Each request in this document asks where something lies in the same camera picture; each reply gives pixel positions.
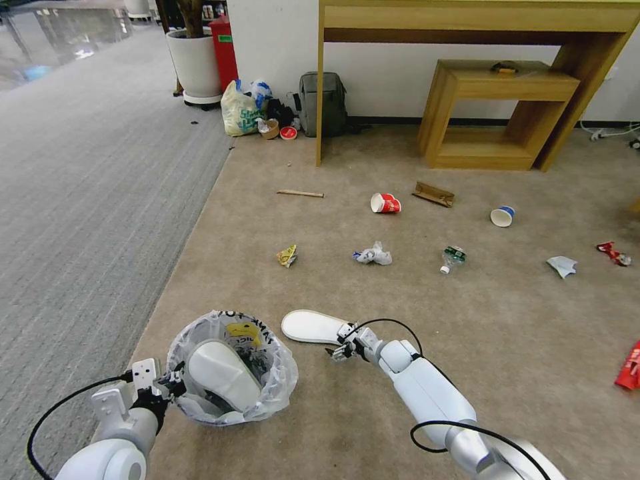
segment red lid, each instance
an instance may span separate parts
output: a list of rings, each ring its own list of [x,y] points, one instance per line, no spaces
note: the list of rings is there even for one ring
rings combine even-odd
[[[293,140],[298,136],[298,130],[293,127],[284,127],[280,129],[280,136],[284,140]]]

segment floor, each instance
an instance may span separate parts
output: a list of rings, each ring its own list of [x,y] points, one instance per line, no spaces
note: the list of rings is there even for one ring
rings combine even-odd
[[[530,440],[566,478],[636,478],[637,392],[613,380],[640,335],[640,267],[618,267],[595,245],[615,240],[640,257],[640,219],[627,210],[639,194],[630,181],[640,175],[638,152],[576,131],[548,173],[429,170],[416,156],[416,134],[375,127],[333,139],[320,168],[312,139],[240,138],[133,358],[164,360],[174,336],[212,309],[255,315],[280,336],[281,318],[294,309],[350,321],[392,317],[415,329],[481,426]],[[453,208],[411,196],[416,180],[454,192]],[[402,212],[373,214],[378,191],[394,193]],[[503,203],[517,211],[508,229],[489,221]],[[352,260],[376,240],[391,265]],[[292,243],[299,257],[285,269],[275,254]],[[449,244],[468,260],[444,277],[440,252]],[[545,264],[556,255],[577,260],[577,274],[562,280]],[[375,330],[406,336],[393,325]],[[151,479],[467,478],[447,455],[411,444],[413,419],[381,372],[283,341],[300,372],[289,408],[224,429],[172,409]]]
[[[127,366],[229,153],[220,111],[174,86],[151,27],[0,95],[3,480],[37,478],[25,443],[46,408]],[[94,428],[82,398],[36,452],[57,471]]]
[[[130,21],[121,0],[38,1],[14,7],[0,22],[0,95],[150,26]]]

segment wooden shelf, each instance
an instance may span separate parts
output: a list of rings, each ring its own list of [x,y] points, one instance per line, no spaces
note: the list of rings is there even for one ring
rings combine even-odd
[[[448,128],[434,167],[528,170],[533,157],[505,129]]]
[[[491,70],[495,61],[438,60],[418,132],[430,167],[528,170],[579,81],[538,61],[515,62],[517,72]],[[447,128],[456,100],[517,99],[505,129]]]

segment red trash bin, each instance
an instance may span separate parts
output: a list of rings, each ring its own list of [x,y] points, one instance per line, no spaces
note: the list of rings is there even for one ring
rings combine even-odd
[[[226,90],[228,84],[238,78],[238,66],[235,63],[235,52],[231,39],[231,24],[226,15],[210,22],[211,37],[215,48],[215,58],[218,62],[218,73],[222,91]]]

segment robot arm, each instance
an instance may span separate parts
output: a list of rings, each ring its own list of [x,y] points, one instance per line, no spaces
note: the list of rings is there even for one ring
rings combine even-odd
[[[472,430],[478,428],[474,408],[407,340],[387,343],[370,328],[358,329],[347,323],[340,327],[337,336],[341,346],[327,349],[332,358],[342,361],[358,354],[378,365],[418,422],[414,431],[424,433],[440,451],[448,451],[475,480],[565,480],[532,444],[497,435],[509,442],[506,443],[488,436],[491,432]]]
[[[133,364],[133,401],[124,381],[91,396],[99,424],[94,443],[72,456],[55,480],[145,480],[147,460],[173,398],[185,392],[179,369],[159,377],[159,364]]]

